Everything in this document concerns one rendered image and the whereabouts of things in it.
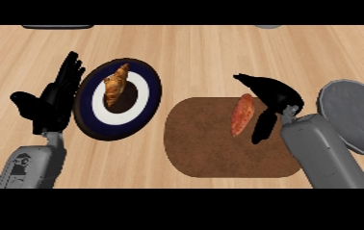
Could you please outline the blue and white plate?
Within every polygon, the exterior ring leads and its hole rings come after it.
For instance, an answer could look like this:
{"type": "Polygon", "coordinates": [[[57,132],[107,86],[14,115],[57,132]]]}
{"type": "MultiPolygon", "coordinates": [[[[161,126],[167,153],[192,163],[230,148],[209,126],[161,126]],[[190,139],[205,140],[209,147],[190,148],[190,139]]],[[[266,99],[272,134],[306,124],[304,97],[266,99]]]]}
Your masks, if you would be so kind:
{"type": "Polygon", "coordinates": [[[73,118],[82,133],[98,141],[131,136],[147,124],[162,98],[155,69],[137,59],[122,58],[101,64],[87,75],[73,102],[73,118]],[[124,90],[112,105],[106,101],[106,84],[116,69],[127,65],[124,90]]]}

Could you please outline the dark grey flat appliance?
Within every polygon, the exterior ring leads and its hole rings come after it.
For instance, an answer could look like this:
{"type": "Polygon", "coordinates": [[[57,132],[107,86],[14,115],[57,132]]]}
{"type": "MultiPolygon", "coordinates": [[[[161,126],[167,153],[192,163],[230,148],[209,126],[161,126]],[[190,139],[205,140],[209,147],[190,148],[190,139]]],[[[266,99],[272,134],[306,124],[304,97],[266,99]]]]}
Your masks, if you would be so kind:
{"type": "Polygon", "coordinates": [[[20,25],[25,29],[35,30],[78,30],[88,29],[93,25],[20,25]]]}

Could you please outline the brown cutting board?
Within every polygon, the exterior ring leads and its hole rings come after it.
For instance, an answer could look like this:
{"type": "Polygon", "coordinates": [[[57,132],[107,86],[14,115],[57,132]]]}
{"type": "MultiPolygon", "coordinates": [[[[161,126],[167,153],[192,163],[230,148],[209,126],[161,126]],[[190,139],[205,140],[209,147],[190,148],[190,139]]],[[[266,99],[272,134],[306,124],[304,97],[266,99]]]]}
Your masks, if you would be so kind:
{"type": "Polygon", "coordinates": [[[192,97],[172,107],[164,123],[164,152],[174,168],[198,178],[280,178],[300,170],[279,135],[251,142],[255,122],[230,134],[235,97],[192,97]]]}

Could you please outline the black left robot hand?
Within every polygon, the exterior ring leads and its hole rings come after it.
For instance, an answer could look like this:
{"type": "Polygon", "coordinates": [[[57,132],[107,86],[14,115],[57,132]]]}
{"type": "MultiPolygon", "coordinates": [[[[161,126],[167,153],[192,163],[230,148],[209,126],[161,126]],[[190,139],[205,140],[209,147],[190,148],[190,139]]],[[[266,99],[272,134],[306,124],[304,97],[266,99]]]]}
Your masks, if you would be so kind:
{"type": "Polygon", "coordinates": [[[32,121],[32,134],[60,132],[69,121],[73,97],[85,69],[78,54],[70,51],[62,62],[54,81],[47,84],[38,97],[23,91],[10,95],[19,115],[32,121]]]}

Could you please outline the golden brown croissant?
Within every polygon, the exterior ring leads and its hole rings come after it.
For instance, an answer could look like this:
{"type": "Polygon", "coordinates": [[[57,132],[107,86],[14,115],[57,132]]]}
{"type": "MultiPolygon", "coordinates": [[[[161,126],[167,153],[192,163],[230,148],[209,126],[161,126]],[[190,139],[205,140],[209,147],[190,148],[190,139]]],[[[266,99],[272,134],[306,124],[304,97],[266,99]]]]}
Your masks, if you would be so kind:
{"type": "Polygon", "coordinates": [[[104,101],[106,106],[110,107],[122,94],[127,85],[127,70],[128,64],[122,64],[113,74],[103,79],[104,84],[104,101]]]}

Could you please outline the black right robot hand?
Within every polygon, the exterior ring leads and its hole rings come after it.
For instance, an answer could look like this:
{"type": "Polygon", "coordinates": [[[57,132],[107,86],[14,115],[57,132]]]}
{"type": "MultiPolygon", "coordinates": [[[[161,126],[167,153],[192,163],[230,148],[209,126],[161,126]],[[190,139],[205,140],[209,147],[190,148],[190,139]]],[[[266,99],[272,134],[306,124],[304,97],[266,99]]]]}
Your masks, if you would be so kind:
{"type": "Polygon", "coordinates": [[[286,107],[291,107],[292,115],[295,115],[303,109],[304,101],[300,94],[272,78],[255,77],[241,73],[235,74],[233,78],[251,89],[266,105],[266,109],[258,115],[251,135],[251,142],[257,144],[270,136],[276,114],[282,114],[286,107]]]}

